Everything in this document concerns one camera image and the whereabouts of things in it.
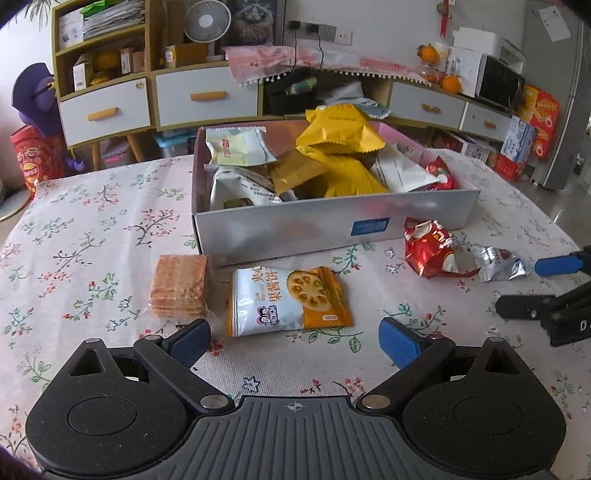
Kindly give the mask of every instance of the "cabinet leg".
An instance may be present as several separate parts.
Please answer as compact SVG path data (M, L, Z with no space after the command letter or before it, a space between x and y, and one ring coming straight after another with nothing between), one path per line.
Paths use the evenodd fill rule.
M92 144L92 169L99 171L100 167L100 143L94 142Z
M131 151L134 153L135 161L141 162L145 160L144 152L142 151L142 147L138 142L138 138L135 134L127 135L127 141L129 142L129 146L131 147Z

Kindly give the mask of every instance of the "wall outlet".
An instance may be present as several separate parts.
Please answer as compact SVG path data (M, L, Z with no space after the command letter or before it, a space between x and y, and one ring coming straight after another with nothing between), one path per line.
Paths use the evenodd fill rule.
M345 30L344 28L337 28L335 34L335 43L339 45L351 45L353 40L353 32Z
M318 25L318 34L310 33L307 30L308 25ZM309 22L300 22L300 28L298 30L290 30L286 28L284 30L284 35L286 37L295 37L297 35L298 40L316 40L318 41L318 36L322 41L329 41L331 43L335 42L335 34L336 34L336 27L332 25L324 25L324 24L311 24Z

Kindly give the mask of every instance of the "white wall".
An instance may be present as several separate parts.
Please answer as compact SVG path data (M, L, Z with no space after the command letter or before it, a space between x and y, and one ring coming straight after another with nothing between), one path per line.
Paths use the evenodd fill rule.
M327 48L386 57L415 67L420 44L440 41L439 0L286 0L289 20L324 23L353 31L352 45ZM459 25L497 33L522 46L527 0L456 0L448 32ZM291 38L287 44L293 45ZM317 42L304 41L307 45Z
M24 178L9 136L22 126L12 107L12 86L31 63L45 62L53 71L50 30L39 30L37 21L18 17L0 30L0 177L7 187L24 185Z
M490 31L523 48L527 0L456 0L446 41L453 44L452 30L459 27Z

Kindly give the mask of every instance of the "orange fruit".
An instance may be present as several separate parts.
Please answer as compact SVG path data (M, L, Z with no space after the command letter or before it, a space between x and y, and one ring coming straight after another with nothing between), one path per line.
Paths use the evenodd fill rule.
M426 61L427 63L437 63L439 60L439 53L437 53L437 50L431 44L419 46L417 55L421 57L422 61Z
M458 77L450 75L443 78L441 88L449 93L460 93L462 91L462 84Z

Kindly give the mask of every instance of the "blue gripper pad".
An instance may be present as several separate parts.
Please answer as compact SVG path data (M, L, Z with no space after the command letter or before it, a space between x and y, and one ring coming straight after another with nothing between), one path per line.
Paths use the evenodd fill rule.
M378 340L384 353L400 369L403 369L421 355L419 344L386 320L382 320L379 324Z
M577 273L583 266L583 261L575 255L565 257L542 258L535 263L535 272L540 277L552 277L554 275L568 275Z
M163 347L182 366L191 368L207 352L210 340L211 330L208 322L195 320L168 337L163 342Z

